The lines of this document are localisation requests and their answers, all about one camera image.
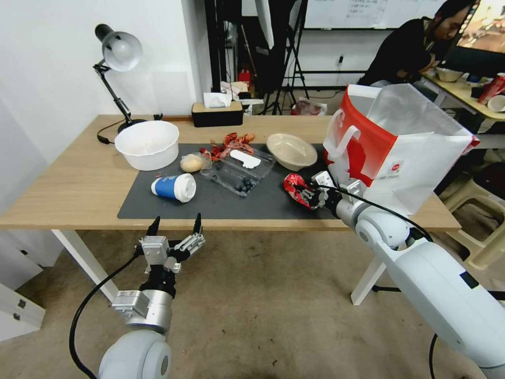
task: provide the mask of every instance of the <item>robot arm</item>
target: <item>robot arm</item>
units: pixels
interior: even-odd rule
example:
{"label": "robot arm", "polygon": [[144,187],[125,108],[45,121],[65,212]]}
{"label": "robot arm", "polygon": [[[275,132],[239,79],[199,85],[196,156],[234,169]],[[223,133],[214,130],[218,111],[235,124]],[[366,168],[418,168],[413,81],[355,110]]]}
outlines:
{"label": "robot arm", "polygon": [[147,261],[148,280],[139,290],[119,291],[112,303],[125,323],[135,328],[119,338],[102,358],[100,379],[165,379],[171,351],[166,343],[175,298],[175,275],[181,262],[205,243],[198,214],[193,233],[183,241],[169,241],[151,230],[137,245]]}
{"label": "robot arm", "polygon": [[[314,181],[327,184],[318,175]],[[358,182],[346,183],[345,192],[359,193]],[[477,363],[487,378],[505,378],[505,310],[500,303],[447,251],[415,233],[406,221],[337,190],[325,191],[326,205],[385,263],[431,328]]]}

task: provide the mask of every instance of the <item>wooden table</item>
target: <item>wooden table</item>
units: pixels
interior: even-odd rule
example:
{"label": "wooden table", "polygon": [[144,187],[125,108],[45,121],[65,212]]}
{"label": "wooden table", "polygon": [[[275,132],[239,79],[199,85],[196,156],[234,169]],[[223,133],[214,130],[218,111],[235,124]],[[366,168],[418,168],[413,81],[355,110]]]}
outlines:
{"label": "wooden table", "polygon": [[[470,96],[471,87],[464,78],[447,83],[439,80],[433,74],[425,73],[422,76],[424,85],[438,94],[434,101],[435,105],[441,106],[446,97],[450,96],[471,114],[479,114],[489,127],[497,121],[505,121],[505,112],[493,112],[487,105],[478,103],[477,99]],[[505,148],[505,134],[484,133],[476,136],[480,140],[477,149]]]}
{"label": "wooden table", "polygon": [[505,121],[505,112],[493,112],[487,105],[482,105],[477,102],[477,99],[471,97],[471,87],[464,78],[448,83],[441,81],[436,76],[423,74],[423,79],[424,84],[438,94],[434,101],[436,105],[440,106],[447,96],[451,96],[471,114],[479,113],[485,118]]}
{"label": "wooden table", "polygon": [[[264,143],[272,133],[295,134],[307,142],[321,143],[330,117],[244,117],[237,127],[195,128],[189,120],[173,121],[180,143],[221,141],[231,132],[256,134]],[[118,219],[117,213],[137,176],[113,145],[96,139],[99,129],[120,116],[98,116],[17,202],[0,217],[0,228],[51,229],[95,283],[107,275],[75,230],[146,230],[153,220]],[[116,127],[103,132],[113,139]],[[459,223],[436,196],[431,196],[412,217],[431,231],[456,231]],[[162,220],[160,230],[190,230],[194,220]],[[241,231],[342,231],[341,220],[203,220],[209,230]],[[103,292],[112,301],[117,287],[109,281]]]}

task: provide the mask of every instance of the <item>white bowl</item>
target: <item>white bowl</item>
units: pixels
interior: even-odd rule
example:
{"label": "white bowl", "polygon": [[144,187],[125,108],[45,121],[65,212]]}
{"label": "white bowl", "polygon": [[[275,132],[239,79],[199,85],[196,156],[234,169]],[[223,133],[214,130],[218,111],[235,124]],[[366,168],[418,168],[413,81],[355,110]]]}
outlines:
{"label": "white bowl", "polygon": [[179,129],[166,121],[145,121],[118,134],[116,149],[138,170],[152,171],[172,163],[179,155]]}
{"label": "white bowl", "polygon": [[437,67],[437,74],[440,80],[443,82],[455,82],[464,73],[460,71],[453,71],[448,68]]}
{"label": "white bowl", "polygon": [[290,134],[272,134],[267,138],[267,148],[285,168],[298,171],[317,161],[314,147],[303,139]]}

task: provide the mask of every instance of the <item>desk lamp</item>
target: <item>desk lamp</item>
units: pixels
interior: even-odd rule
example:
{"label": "desk lamp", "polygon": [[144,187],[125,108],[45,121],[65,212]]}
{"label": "desk lamp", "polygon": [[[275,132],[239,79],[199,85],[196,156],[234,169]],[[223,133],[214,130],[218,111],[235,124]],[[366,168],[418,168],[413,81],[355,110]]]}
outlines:
{"label": "desk lamp", "polygon": [[110,69],[119,72],[133,69],[142,57],[142,45],[135,36],[125,32],[115,32],[110,26],[105,24],[100,24],[95,28],[95,35],[102,42],[102,54],[104,58],[94,65],[93,68],[102,79],[102,82],[104,82],[114,99],[114,103],[116,103],[125,117],[125,122],[117,130],[120,133],[124,128],[145,120],[132,120],[130,109],[128,109],[123,100],[116,96],[105,79],[105,73]]}

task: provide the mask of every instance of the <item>gray desk mat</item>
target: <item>gray desk mat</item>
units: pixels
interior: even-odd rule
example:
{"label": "gray desk mat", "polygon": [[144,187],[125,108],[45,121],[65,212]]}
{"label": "gray desk mat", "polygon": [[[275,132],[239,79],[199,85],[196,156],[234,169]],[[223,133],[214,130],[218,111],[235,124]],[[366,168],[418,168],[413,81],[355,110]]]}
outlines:
{"label": "gray desk mat", "polygon": [[[310,211],[297,204],[284,191],[282,182],[291,171],[276,163],[262,181],[247,195],[240,197],[221,185],[204,178],[199,173],[193,174],[196,180],[195,197],[188,203],[181,203],[151,192],[151,183],[157,175],[171,176],[183,174],[180,169],[180,157],[197,152],[205,144],[179,144],[179,157],[170,165],[155,171],[140,171],[126,196],[117,215],[118,218],[154,219],[193,219],[200,212],[203,219],[238,219],[238,220],[299,220],[331,219],[327,210]],[[322,160],[322,145],[314,145],[319,156],[318,162],[298,173],[303,178],[310,177],[326,169]],[[267,151],[264,144],[252,144],[252,147]]]}

